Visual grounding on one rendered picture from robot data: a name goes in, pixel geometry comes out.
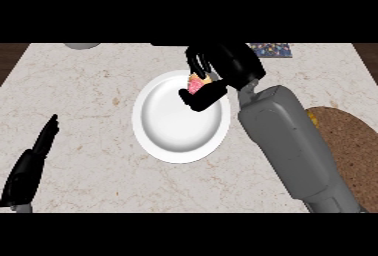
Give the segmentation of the brown cork placemat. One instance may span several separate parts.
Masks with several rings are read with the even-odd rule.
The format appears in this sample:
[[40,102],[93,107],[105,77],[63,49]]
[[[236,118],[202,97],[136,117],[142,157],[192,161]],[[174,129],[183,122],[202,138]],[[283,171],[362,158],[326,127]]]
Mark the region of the brown cork placemat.
[[354,197],[365,209],[378,213],[378,132],[337,108],[307,110],[317,118],[319,132]]

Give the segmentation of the dark multicoloured patterned box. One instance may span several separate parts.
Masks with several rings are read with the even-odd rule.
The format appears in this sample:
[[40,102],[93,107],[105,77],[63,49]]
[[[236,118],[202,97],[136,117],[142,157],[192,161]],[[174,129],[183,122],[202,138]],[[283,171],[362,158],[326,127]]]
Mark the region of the dark multicoloured patterned box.
[[251,43],[250,47],[260,58],[291,58],[288,43]]

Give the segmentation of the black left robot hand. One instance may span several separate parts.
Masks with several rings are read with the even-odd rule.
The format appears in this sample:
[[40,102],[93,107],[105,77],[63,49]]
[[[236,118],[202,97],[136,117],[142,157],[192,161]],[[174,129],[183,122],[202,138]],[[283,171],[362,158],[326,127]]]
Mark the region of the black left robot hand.
[[59,132],[58,124],[58,115],[53,115],[41,129],[32,148],[24,151],[16,161],[3,188],[0,207],[31,205],[40,185],[44,160]]

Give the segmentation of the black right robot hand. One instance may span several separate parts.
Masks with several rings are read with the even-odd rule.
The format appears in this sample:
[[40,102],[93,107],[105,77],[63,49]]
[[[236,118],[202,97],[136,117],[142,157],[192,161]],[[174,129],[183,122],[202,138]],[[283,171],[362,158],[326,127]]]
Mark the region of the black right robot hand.
[[190,73],[201,79],[207,78],[211,71],[220,77],[220,80],[205,84],[195,93],[188,89],[179,90],[185,104],[196,112],[204,111],[226,95],[227,86],[241,91],[266,75],[260,59],[242,42],[192,44],[186,49],[186,59]]

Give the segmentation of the grey round object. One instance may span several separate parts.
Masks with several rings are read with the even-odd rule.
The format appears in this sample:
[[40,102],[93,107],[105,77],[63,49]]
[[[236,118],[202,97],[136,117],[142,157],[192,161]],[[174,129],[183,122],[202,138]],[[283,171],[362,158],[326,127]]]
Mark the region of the grey round object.
[[86,50],[94,48],[100,43],[63,43],[74,50]]

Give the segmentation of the white round plate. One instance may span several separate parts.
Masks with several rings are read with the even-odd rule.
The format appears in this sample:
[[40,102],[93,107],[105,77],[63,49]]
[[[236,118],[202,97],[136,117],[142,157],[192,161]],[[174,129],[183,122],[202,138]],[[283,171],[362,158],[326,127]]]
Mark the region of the white round plate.
[[133,106],[131,124],[145,151],[173,164],[205,158],[220,146],[230,125],[227,96],[202,111],[183,103],[179,90],[188,88],[189,71],[155,77],[143,87]]

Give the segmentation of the pink frosted cupcake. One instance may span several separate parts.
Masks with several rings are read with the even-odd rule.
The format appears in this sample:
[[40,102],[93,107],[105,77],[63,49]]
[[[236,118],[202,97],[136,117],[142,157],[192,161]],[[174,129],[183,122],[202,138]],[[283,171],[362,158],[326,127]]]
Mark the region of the pink frosted cupcake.
[[201,79],[196,74],[192,74],[189,76],[189,80],[188,80],[189,93],[195,94],[198,92],[198,90],[201,89],[201,87],[211,82],[213,82],[213,79],[210,77],[205,77],[204,79]]

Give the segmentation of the small yellow object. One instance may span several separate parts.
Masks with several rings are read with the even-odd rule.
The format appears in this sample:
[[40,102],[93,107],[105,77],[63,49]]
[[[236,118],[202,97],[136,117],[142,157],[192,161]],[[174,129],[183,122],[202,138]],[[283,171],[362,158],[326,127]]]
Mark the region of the small yellow object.
[[317,121],[317,118],[316,118],[315,114],[313,114],[309,110],[307,110],[307,116],[309,116],[309,118],[310,118],[310,120],[312,120],[312,123],[313,123],[315,127],[319,129],[319,121]]

